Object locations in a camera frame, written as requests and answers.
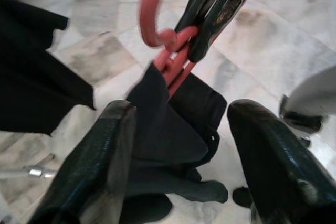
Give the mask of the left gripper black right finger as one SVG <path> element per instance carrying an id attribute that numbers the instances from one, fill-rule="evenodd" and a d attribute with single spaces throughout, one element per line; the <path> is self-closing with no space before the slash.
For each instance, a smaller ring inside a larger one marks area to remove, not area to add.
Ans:
<path id="1" fill-rule="evenodd" d="M 335 223 L 335 180 L 269 109 L 236 100 L 227 110 L 252 199 L 252 223 Z"/>

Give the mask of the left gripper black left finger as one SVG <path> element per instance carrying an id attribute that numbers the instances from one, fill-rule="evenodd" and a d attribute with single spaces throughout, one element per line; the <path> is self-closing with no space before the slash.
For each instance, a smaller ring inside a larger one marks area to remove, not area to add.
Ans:
<path id="1" fill-rule="evenodd" d="M 135 128 L 130 102 L 109 103 L 67 156 L 29 223 L 118 223 Z"/>

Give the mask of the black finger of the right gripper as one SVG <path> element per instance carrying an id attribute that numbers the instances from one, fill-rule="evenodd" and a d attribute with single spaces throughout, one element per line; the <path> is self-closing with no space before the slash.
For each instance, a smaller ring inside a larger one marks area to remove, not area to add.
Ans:
<path id="1" fill-rule="evenodd" d="M 201 61 L 216 36 L 232 21 L 245 0 L 216 0 L 200 26 L 198 35 L 190 42 L 189 61 Z"/>
<path id="2" fill-rule="evenodd" d="M 188 0 L 186 9 L 175 27 L 175 32 L 180 32 L 188 26 L 198 26 L 215 0 Z"/>

